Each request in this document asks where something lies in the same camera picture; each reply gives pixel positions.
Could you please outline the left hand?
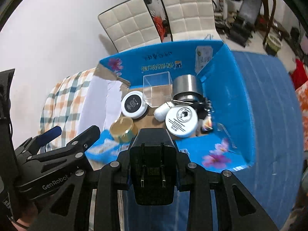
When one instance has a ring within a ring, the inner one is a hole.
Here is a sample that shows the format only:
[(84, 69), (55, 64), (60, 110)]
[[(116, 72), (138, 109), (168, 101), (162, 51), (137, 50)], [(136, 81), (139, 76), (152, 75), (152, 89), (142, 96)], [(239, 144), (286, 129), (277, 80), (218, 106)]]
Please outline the left hand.
[(43, 208), (49, 203), (50, 199), (51, 197), (46, 197), (35, 200), (22, 207), (21, 218), (14, 222), (11, 221), (14, 228), (16, 228), (16, 230), (27, 230)]

